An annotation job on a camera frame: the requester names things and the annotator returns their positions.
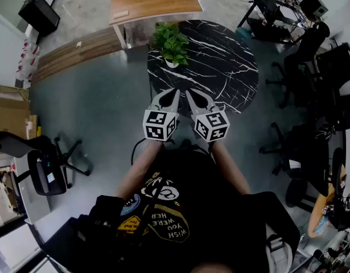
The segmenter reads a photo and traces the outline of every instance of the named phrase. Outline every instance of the wooden plank floor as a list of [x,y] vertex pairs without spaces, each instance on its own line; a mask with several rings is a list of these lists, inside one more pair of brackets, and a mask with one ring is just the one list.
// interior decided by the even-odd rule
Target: wooden plank floor
[[[81,42],[81,48],[76,48],[78,42]],[[73,40],[40,58],[32,85],[83,61],[120,50],[122,46],[112,27]]]

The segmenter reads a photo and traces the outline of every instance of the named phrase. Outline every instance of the potted plant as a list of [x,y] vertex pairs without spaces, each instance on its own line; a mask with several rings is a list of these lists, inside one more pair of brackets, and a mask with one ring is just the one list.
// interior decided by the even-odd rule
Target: potted plant
[[188,65],[184,44],[188,44],[187,37],[180,33],[177,23],[156,23],[154,43],[170,68],[179,64]]

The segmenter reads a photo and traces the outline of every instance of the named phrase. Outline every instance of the white pot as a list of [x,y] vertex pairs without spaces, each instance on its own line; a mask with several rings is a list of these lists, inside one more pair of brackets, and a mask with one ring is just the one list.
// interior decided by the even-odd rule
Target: white pot
[[169,62],[169,61],[167,61],[166,59],[165,59],[165,61],[166,61],[166,64],[170,67],[170,68],[176,68],[178,65],[179,65],[179,63],[177,63],[176,65],[173,65],[173,63],[171,63],[171,62]]

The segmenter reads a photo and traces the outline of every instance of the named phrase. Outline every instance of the gray floor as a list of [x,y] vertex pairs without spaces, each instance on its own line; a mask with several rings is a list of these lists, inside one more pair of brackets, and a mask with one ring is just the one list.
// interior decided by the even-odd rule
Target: gray floor
[[[129,43],[144,45],[151,41],[155,22],[205,19],[235,31],[247,12],[250,0],[199,0],[204,12],[195,15],[170,15],[126,24]],[[53,9],[61,17],[58,29],[39,42],[45,55],[74,39],[108,27],[110,0],[56,0]]]
[[[273,191],[285,203],[290,178],[271,174],[278,163],[278,155],[261,155],[261,146],[274,146],[277,136],[270,128],[277,122],[283,132],[305,121],[302,108],[278,108],[283,99],[279,86],[266,86],[265,80],[280,78],[270,66],[273,60],[283,61],[292,49],[277,52],[272,43],[256,40],[248,42],[256,57],[260,79],[257,94],[251,105],[240,115],[228,114],[231,124],[224,140],[230,154],[245,175],[253,193]],[[130,167],[134,144],[143,138],[142,118],[150,104],[147,75],[147,47],[120,51],[70,67],[33,86],[30,91],[31,111],[37,114],[43,134],[62,138],[67,150],[76,139],[83,140],[82,150],[75,152],[73,164],[85,169],[93,165],[90,177],[74,175],[74,186],[63,195],[50,197],[52,213],[35,225],[44,240],[71,216],[89,213],[99,195],[113,195],[116,186]],[[190,120],[180,118],[180,125],[172,137],[176,146],[182,139],[205,147],[195,140]],[[141,144],[137,152],[144,147]],[[311,187],[310,193],[316,194]],[[296,225],[304,225],[310,214],[299,208],[286,208]],[[335,234],[330,228],[322,238],[310,240],[309,246],[322,247]]]

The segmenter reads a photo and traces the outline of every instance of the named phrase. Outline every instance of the black marble table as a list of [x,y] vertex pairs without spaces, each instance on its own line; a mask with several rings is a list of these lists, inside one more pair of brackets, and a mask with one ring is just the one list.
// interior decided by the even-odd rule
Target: black marble table
[[148,74],[157,93],[179,88],[180,114],[190,117],[185,90],[196,88],[210,95],[221,110],[240,114],[256,95],[258,69],[246,44],[231,30],[215,22],[188,20],[179,23],[188,38],[189,65],[167,66],[158,50],[150,48]]

